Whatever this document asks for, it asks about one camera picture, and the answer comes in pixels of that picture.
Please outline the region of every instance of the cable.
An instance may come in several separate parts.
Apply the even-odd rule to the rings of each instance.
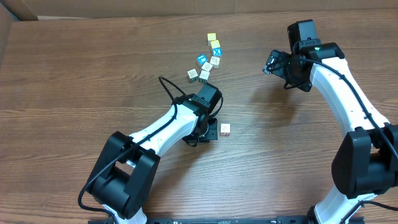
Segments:
[[[349,219],[352,215],[354,215],[354,213],[357,211],[357,209],[358,209],[360,206],[364,207],[365,204],[375,205],[375,206],[378,206],[378,207],[381,207],[381,208],[385,208],[385,209],[388,209],[388,210],[392,210],[392,211],[398,212],[398,208],[397,208],[397,207],[393,207],[393,206],[389,206],[389,205],[384,205],[384,204],[382,204],[382,203],[373,202],[373,201],[370,201],[370,200],[363,200],[363,201],[359,201],[359,202],[347,213],[347,215],[345,215],[345,216],[341,219],[340,224],[345,224],[345,222],[347,221],[347,219]]]
[[[332,71],[333,73],[335,73],[337,76],[339,76],[347,85],[348,87],[351,89],[351,91],[353,92],[356,100],[358,101],[359,105],[361,106],[362,110],[364,111],[367,119],[370,121],[370,123],[374,126],[374,128],[379,132],[380,136],[382,137],[383,141],[387,144],[388,149],[390,150],[391,154],[395,157],[395,159],[398,161],[398,154],[396,152],[396,150],[394,149],[394,146],[392,145],[392,143],[390,142],[390,140],[388,140],[387,136],[383,133],[382,129],[377,125],[377,123],[373,120],[372,114],[369,113],[368,109],[365,107],[365,104],[362,102],[361,97],[359,96],[358,92],[355,90],[354,86],[347,80],[347,78],[345,77],[345,75],[341,74],[339,71],[335,70],[334,68],[330,67],[327,64],[324,64],[322,62],[317,62],[316,60],[311,60],[311,59],[307,59],[307,58],[288,58],[288,59],[283,59],[280,61],[276,61],[273,62],[271,64],[269,64],[267,66],[267,70],[269,72],[273,72],[276,70],[279,70],[281,68],[283,68],[285,65],[283,66],[279,66],[277,68],[273,68],[270,69],[271,66],[277,64],[277,63],[283,63],[283,62],[291,62],[291,61],[300,61],[300,62],[310,62],[310,63],[315,63],[317,65],[321,65],[322,67],[325,67],[327,69],[329,69],[330,71]]]
[[[218,112],[220,112],[221,108],[223,107],[223,103],[224,103],[224,97],[221,96],[221,104],[220,104],[220,107],[217,109],[216,112],[214,112],[212,115],[209,116],[209,119],[214,118],[214,117],[218,114]]]
[[[125,150],[123,153],[121,153],[117,158],[115,158],[112,162],[110,162],[108,165],[106,165],[101,171],[99,171],[80,191],[79,196],[77,198],[77,202],[80,206],[80,208],[87,210],[87,211],[93,211],[93,212],[104,212],[107,213],[109,216],[112,217],[113,221],[115,222],[115,224],[118,224],[118,221],[115,217],[115,214],[107,209],[103,209],[103,208],[94,208],[94,207],[89,207],[86,205],[83,205],[83,202],[81,201],[83,198],[84,193],[86,192],[86,190],[88,189],[88,187],[94,183],[94,181],[97,180],[97,178],[109,167],[113,166],[114,163],[116,163],[120,158],[122,158],[123,156],[125,156],[126,154],[130,153],[132,150],[136,149],[139,145],[141,145],[142,143],[148,141],[152,136],[156,135],[159,131],[163,130],[164,128],[166,128],[171,122],[173,122],[173,120],[177,117],[177,104],[174,102],[174,97],[171,94],[171,92],[169,91],[169,89],[164,85],[163,81],[165,80],[168,83],[170,83],[172,86],[174,86],[176,89],[178,89],[182,94],[186,95],[179,87],[177,87],[174,83],[172,83],[171,81],[169,81],[168,79],[164,78],[164,77],[159,77],[159,81],[160,84],[162,84],[163,88],[166,90],[167,94],[169,95],[169,97],[172,99],[173,101],[173,105],[174,105],[174,114],[171,117],[171,119],[166,122],[165,124],[163,124],[160,128],[156,129],[153,133],[148,134],[144,139],[142,139],[141,141],[137,142],[133,147],[130,147],[129,149]]]

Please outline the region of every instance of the blue cube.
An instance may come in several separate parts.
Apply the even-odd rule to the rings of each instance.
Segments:
[[[207,62],[207,58],[206,55],[199,55],[199,57],[197,57],[197,64],[199,66],[202,66],[205,62]]]
[[[213,56],[219,57],[219,58],[221,58],[221,56],[223,56],[223,51],[221,50],[221,47],[217,47],[217,48],[213,49]]]

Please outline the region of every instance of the wooden block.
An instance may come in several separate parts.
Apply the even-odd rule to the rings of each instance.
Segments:
[[[229,136],[230,132],[231,132],[230,124],[221,124],[221,135],[222,136]]]
[[[198,80],[198,73],[196,69],[192,69],[188,71],[188,78],[190,82],[194,82]]]
[[[220,42],[218,40],[211,41],[210,44],[211,44],[211,49],[221,47]]]
[[[216,49],[213,49],[212,52],[213,52],[213,56],[214,56],[214,57],[219,57],[219,58],[221,58],[221,57],[223,56],[223,51],[221,50],[221,47],[218,47],[218,48],[216,48]]]
[[[206,55],[199,55],[197,57],[197,64],[201,67],[205,62],[207,62]]]
[[[201,71],[199,76],[199,82],[206,83],[209,80],[210,72]]]
[[[210,46],[210,42],[216,40],[216,33],[207,34],[207,45]]]
[[[211,56],[210,65],[212,65],[213,68],[219,68],[220,67],[220,60],[221,59],[219,57]]]
[[[203,66],[201,67],[201,69],[202,69],[203,71],[206,71],[206,72],[211,72],[211,71],[213,70],[213,66],[212,66],[212,64],[210,64],[210,63],[208,63],[208,62],[205,62],[205,63],[203,64]]]

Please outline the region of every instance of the wood grain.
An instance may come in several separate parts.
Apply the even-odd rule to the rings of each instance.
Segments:
[[[136,17],[12,25],[0,71],[0,222],[86,223],[103,214],[76,198],[103,144],[162,116],[163,75],[187,93],[187,71],[217,32],[224,56],[210,82],[224,95],[218,115],[231,135],[160,162],[149,216],[267,218],[305,214],[329,191],[342,136],[320,93],[283,90],[261,69],[272,49],[289,50],[286,27],[314,19],[336,42],[373,105],[398,123],[398,10]],[[398,206],[397,189],[376,200]],[[97,206],[87,196],[85,203]],[[398,214],[368,206],[369,223]]]

